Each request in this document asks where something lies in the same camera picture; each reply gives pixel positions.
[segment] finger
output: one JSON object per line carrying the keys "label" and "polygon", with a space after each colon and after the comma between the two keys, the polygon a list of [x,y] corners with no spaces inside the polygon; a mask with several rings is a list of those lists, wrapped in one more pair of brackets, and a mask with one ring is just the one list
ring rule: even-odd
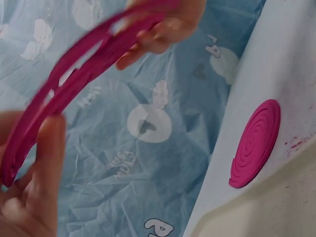
{"label": "finger", "polygon": [[0,113],[0,145],[7,142],[13,126],[21,115],[22,111],[6,111]]}
{"label": "finger", "polygon": [[117,61],[117,69],[124,70],[125,68],[139,60],[142,56],[144,56],[145,53],[146,49],[142,45],[137,44]]}
{"label": "finger", "polygon": [[66,122],[63,116],[48,118],[38,134],[33,179],[39,195],[57,197],[63,170]]}
{"label": "finger", "polygon": [[137,37],[139,42],[148,52],[160,54],[164,53],[169,48],[169,43],[153,31],[141,31]]}
{"label": "finger", "polygon": [[29,170],[26,172],[26,174],[16,180],[13,185],[6,191],[0,194],[0,208],[4,205],[4,203],[12,198],[21,198],[23,200],[23,194],[25,193],[25,189],[32,180],[34,165],[32,165]]}
{"label": "finger", "polygon": [[54,231],[49,230],[35,219],[24,207],[18,198],[8,200],[1,209],[2,215],[13,225],[19,226],[28,235],[33,237],[54,236]]}

